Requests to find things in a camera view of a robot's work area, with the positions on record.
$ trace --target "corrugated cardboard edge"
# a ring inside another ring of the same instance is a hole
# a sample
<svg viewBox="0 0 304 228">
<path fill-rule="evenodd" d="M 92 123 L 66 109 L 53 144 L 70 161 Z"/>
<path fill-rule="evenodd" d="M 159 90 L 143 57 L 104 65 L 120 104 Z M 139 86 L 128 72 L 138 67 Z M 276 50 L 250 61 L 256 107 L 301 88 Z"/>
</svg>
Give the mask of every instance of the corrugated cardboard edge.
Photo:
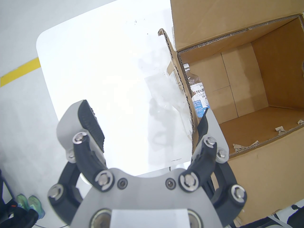
<svg viewBox="0 0 304 228">
<path fill-rule="evenodd" d="M 233 32 L 233 33 L 230 33 L 230 34 L 227 34 L 227 35 L 224 35 L 224 36 L 221 36 L 221 37 L 218 37 L 218 38 L 215 38 L 215 39 L 212 39 L 212 40 L 203 42 L 203 43 L 200 43 L 200 44 L 195 45 L 195 46 L 193 46 L 193 47 L 190 47 L 190 48 L 188 48 L 188 49 L 181 50 L 181 51 L 178 52 L 178 57 L 179 57 L 179 59 L 180 59 L 180 54 L 182 54 L 182 53 L 185 53 L 185 52 L 187 52 L 187 51 L 190 51 L 190 50 L 193 50 L 193 49 L 196 49 L 196 48 L 200 48 L 200 47 L 209 45 L 209 44 L 211 44 L 211 43 L 220 41 L 220 40 L 225 39 L 225 38 L 228 38 L 228 37 L 232 37 L 232 36 L 234 36 L 234 35 L 238 35 L 238 34 L 244 33 L 244 32 L 246 32 L 246 31 L 248 31 L 248 30 L 252 30 L 252 29 L 255 29 L 255 28 L 257 28 L 257 27 L 262 27 L 262 26 L 265 26 L 265 25 L 268 25 L 268 24 L 272 24 L 272 23 L 284 21 L 284 20 L 287 20 L 287 19 L 296 19 L 296 18 L 298 18 L 298 17 L 299 17 L 298 14 L 297 14 L 297 15 L 292 15 L 292 16 L 288 16 L 288 17 L 284 17 L 284 18 L 272 20 L 272 21 L 269 21 L 269 22 L 265 22 L 265 23 L 262 23 L 262 24 L 258 24 L 258 25 L 255 25 L 255 26 L 252 26 L 252 27 L 249 27 L 249 28 L 240 30 L 240 31 L 236 31 L 236 32 Z"/>
<path fill-rule="evenodd" d="M 268 143 L 271 143 L 271 142 L 273 142 L 273 141 L 275 141 L 277 139 L 280 139 L 280 138 L 286 136 L 287 134 L 289 134 L 291 132 L 294 132 L 294 131 L 296 131 L 296 130 L 298 130 L 300 128 L 303 128 L 303 127 L 304 127 L 304 124 L 296 126 L 294 128 L 291 128 L 290 130 L 287 130 L 284 133 L 281 133 L 281 134 L 275 136 L 274 138 L 268 139 L 268 140 L 266 140 L 264 142 L 257 142 L 257 143 L 255 143 L 255 144 L 253 144 L 251 146 L 248 146 L 248 147 L 238 148 L 236 152 L 234 152 L 232 154 L 229 154 L 229 157 L 232 158 L 232 157 L 235 157 L 236 155 L 244 154 L 244 153 L 246 153 L 246 152 L 248 152 L 248 151 L 250 151 L 252 149 L 256 149 L 258 147 L 262 147 L 262 146 L 264 146 L 264 145 L 266 145 Z"/>
<path fill-rule="evenodd" d="M 255 25 L 255 26 L 252 26 L 252 27 L 249 27 L 249 28 L 240 30 L 240 31 L 236 31 L 236 32 L 233 32 L 233 33 L 230 33 L 230 34 L 227 34 L 227 35 L 224 35 L 224 36 L 221 36 L 221 37 L 218 37 L 218 38 L 215 38 L 215 39 L 212 39 L 212 40 L 203 42 L 203 43 L 200 43 L 200 44 L 198 44 L 198 45 L 195 45 L 195 46 L 190 47 L 190 48 L 185 49 L 185 50 L 181 50 L 181 51 L 177 52 L 177 59 L 178 59 L 178 62 L 179 62 L 179 64 L 180 64 L 181 66 L 183 65 L 183 62 L 182 62 L 182 60 L 181 60 L 180 54 L 185 53 L 185 52 L 187 52 L 187 51 L 190 51 L 190 50 L 193 50 L 193 49 L 196 49 L 196 48 L 200 48 L 200 47 L 209 45 L 209 44 L 211 44 L 211 43 L 213 43 L 213 42 L 217 42 L 217 41 L 220 41 L 220 40 L 222 40 L 222 39 L 225 39 L 225 38 L 228 38 L 228 37 L 237 35 L 237 34 L 244 33 L 244 32 L 246 32 L 246 31 L 248 31 L 248 30 L 252 30 L 252 29 L 255 29 L 255 28 L 257 28 L 257 27 L 262 27 L 262 26 L 265 26 L 265 25 L 268 25 L 268 24 L 272 24 L 272 23 L 276 23 L 276 22 L 280 22 L 280 21 L 284 21 L 284 20 L 288 20 L 288 19 L 296 19 L 296 18 L 298 18 L 298 19 L 301 21 L 302 28 L 303 28 L 303 30 L 304 30 L 304 27 L 303 27 L 303 15 L 297 14 L 297 15 L 291 15 L 291 16 L 288 16 L 288 17 L 283 17 L 283 18 L 280 18 L 280 19 L 276 19 L 276 20 L 272 20 L 272 21 L 265 22 L 265 23 L 262 23 L 262 24 L 258 24 L 258 25 Z M 186 84 L 187 87 L 188 87 L 188 93 L 190 93 L 189 91 L 191 91 L 191 89 L 190 89 L 190 85 L 189 85 L 187 79 L 185 79 L 185 84 Z M 230 157 L 234 157 L 234 156 L 236 156 L 236 155 L 240 155 L 240 154 L 246 153 L 246 152 L 250 151 L 251 149 L 255 149 L 256 147 L 261 147 L 261 146 L 263 146 L 263 145 L 265 145 L 265 144 L 267 144 L 267 143 L 270 143 L 270 142 L 272 142 L 272 141 L 274 141 L 274 140 L 276 140 L 276 139 L 282 138 L 282 137 L 284 137 L 286 134 L 291 133 L 291 132 L 293 132 L 293 131 L 295 131 L 295 130 L 301 128 L 301 127 L 303 127 L 303 126 L 297 126 L 297 127 L 293 128 L 293 129 L 290 129 L 290 130 L 286 131 L 286 133 L 285 133 L 284 135 L 276 136 L 276 137 L 271 138 L 271 139 L 269 139 L 269 140 L 266 140 L 266 141 L 264 141 L 264 142 L 262 142 L 262 143 L 257 143 L 257 144 L 255 144 L 255 145 L 250 146 L 250 147 L 242 148 L 242 149 L 240 149 L 239 152 L 232 153 L 232 154 L 230 154 L 229 156 L 230 156 Z"/>
<path fill-rule="evenodd" d="M 197 133 L 197 126 L 198 126 L 198 119 L 196 117 L 196 113 L 195 113 L 195 109 L 194 109 L 194 105 L 192 103 L 192 97 L 191 97 L 191 94 L 190 94 L 190 87 L 188 88 L 188 90 L 185 89 L 184 87 L 184 84 L 187 84 L 189 86 L 189 83 L 186 79 L 186 73 L 184 71 L 183 68 L 183 65 L 182 63 L 178 63 L 178 58 L 177 58 L 177 53 L 176 51 L 173 49 L 172 47 L 172 44 L 168 38 L 168 35 L 166 33 L 166 31 L 164 29 L 160 29 L 158 31 L 158 35 L 161 36 L 163 35 L 165 40 L 166 40 L 166 43 L 167 43 L 167 46 L 168 46 L 168 49 L 169 49 L 169 52 L 170 52 L 170 57 L 171 57 L 171 62 L 173 64 L 173 67 L 174 67 L 174 71 L 175 71 L 175 74 L 178 76 L 178 79 L 181 81 L 181 85 L 182 85 L 182 90 L 186 96 L 186 99 L 187 99 L 187 103 L 188 103 L 188 107 L 189 107 L 189 111 L 190 111 L 190 115 L 191 115 L 191 124 L 192 124 L 192 153 L 197 145 L 197 141 L 198 141 L 198 133 Z"/>
</svg>

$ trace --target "green shoe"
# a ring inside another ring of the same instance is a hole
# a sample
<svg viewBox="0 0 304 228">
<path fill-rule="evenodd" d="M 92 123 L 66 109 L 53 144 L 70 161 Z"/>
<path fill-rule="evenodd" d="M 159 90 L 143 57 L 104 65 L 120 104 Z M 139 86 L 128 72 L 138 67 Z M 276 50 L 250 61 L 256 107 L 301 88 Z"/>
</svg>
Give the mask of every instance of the green shoe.
<svg viewBox="0 0 304 228">
<path fill-rule="evenodd" d="M 33 209 L 34 211 L 36 211 L 38 213 L 38 215 L 39 215 L 38 219 L 41 219 L 44 217 L 45 212 L 42 208 L 40 200 L 37 197 L 35 197 L 33 195 L 30 196 L 28 198 L 28 204 L 29 204 L 30 209 Z"/>
<path fill-rule="evenodd" d="M 29 204 L 27 202 L 25 195 L 19 194 L 16 197 L 16 202 L 18 203 L 18 207 L 21 207 L 21 208 L 25 209 L 26 211 L 29 210 Z"/>
</svg>

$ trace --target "black plastic linkage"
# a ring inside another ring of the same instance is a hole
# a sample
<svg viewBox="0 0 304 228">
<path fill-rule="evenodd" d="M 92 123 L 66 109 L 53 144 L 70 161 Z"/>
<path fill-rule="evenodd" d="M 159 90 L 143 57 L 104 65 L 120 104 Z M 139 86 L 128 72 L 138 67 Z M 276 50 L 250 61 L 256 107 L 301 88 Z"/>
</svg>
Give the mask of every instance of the black plastic linkage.
<svg viewBox="0 0 304 228">
<path fill-rule="evenodd" d="M 215 169 L 217 143 L 211 148 L 204 143 L 202 138 L 200 141 L 202 142 L 201 153 L 196 156 L 188 169 L 182 172 L 181 175 L 185 176 L 186 174 L 194 172 L 199 179 L 199 186 L 203 186 L 210 179 Z"/>
<path fill-rule="evenodd" d="M 75 213 L 82 202 L 80 192 L 76 188 L 79 175 L 80 171 L 77 165 L 68 162 L 58 181 L 64 188 L 62 196 L 58 200 L 49 197 L 54 211 L 67 225 L 71 225 Z"/>
<path fill-rule="evenodd" d="M 83 100 L 78 109 L 78 119 L 84 129 L 87 129 L 99 148 L 103 151 L 105 136 L 98 124 L 95 113 L 87 100 Z"/>
<path fill-rule="evenodd" d="M 231 187 L 237 184 L 237 181 L 227 162 L 224 164 L 216 163 L 214 174 L 219 188 L 216 189 L 211 202 L 222 222 L 223 227 L 225 227 L 231 224 L 239 215 L 246 203 L 247 194 L 245 192 L 243 203 L 239 203 L 233 198 Z"/>
<path fill-rule="evenodd" d="M 98 160 L 94 151 L 91 151 L 89 142 L 89 136 L 84 136 L 82 143 L 74 144 L 74 154 L 81 173 L 96 189 L 101 191 L 101 186 L 95 181 L 95 178 L 98 173 L 107 170 L 107 167 Z"/>
</svg>

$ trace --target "plastic bottle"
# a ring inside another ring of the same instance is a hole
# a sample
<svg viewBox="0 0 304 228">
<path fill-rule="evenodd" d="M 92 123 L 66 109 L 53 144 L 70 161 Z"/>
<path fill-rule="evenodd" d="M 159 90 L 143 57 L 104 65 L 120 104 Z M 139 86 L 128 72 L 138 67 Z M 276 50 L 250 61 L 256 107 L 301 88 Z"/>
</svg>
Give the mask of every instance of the plastic bottle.
<svg viewBox="0 0 304 228">
<path fill-rule="evenodd" d="M 184 69 L 192 90 L 192 102 L 194 104 L 196 114 L 198 118 L 201 119 L 206 109 L 210 108 L 203 83 L 197 75 L 190 72 L 189 64 L 184 64 Z"/>
</svg>

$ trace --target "box flap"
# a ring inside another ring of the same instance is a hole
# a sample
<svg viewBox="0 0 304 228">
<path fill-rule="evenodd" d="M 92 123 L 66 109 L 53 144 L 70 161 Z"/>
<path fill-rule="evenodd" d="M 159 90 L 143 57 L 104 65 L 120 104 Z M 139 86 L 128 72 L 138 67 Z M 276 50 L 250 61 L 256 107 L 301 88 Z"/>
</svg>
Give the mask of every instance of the box flap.
<svg viewBox="0 0 304 228">
<path fill-rule="evenodd" d="M 171 0 L 176 49 L 304 11 L 304 0 Z"/>
<path fill-rule="evenodd" d="M 304 198 L 304 128 L 229 160 L 247 191 L 239 214 L 242 225 L 273 214 Z"/>
<path fill-rule="evenodd" d="M 192 101 L 191 100 L 192 97 L 191 97 L 191 94 L 190 94 L 190 88 L 187 88 L 187 87 L 184 86 L 184 85 L 187 84 L 186 79 L 185 79 L 185 77 L 186 77 L 185 70 L 182 67 L 182 64 L 180 64 L 179 61 L 178 61 L 177 53 L 173 49 L 172 44 L 171 44 L 171 42 L 170 42 L 170 40 L 168 38 L 168 35 L 167 35 L 166 31 L 164 31 L 164 29 L 161 28 L 158 31 L 158 35 L 159 36 L 163 35 L 165 37 L 167 46 L 169 48 L 169 52 L 170 52 L 170 56 L 171 56 L 171 61 L 172 61 L 172 64 L 173 64 L 173 68 L 174 68 L 175 74 L 178 76 L 178 79 L 181 82 L 182 90 L 185 93 L 185 96 L 187 98 L 188 107 L 189 107 L 190 114 L 191 114 L 192 129 L 193 129 L 193 132 L 192 132 L 192 149 L 194 150 L 195 147 L 196 147 L 196 145 L 197 145 L 197 141 L 198 141 L 198 133 L 197 133 L 196 126 L 198 125 L 199 121 L 198 121 L 198 118 L 197 118 L 196 113 L 195 113 L 194 105 L 191 102 Z"/>
</svg>

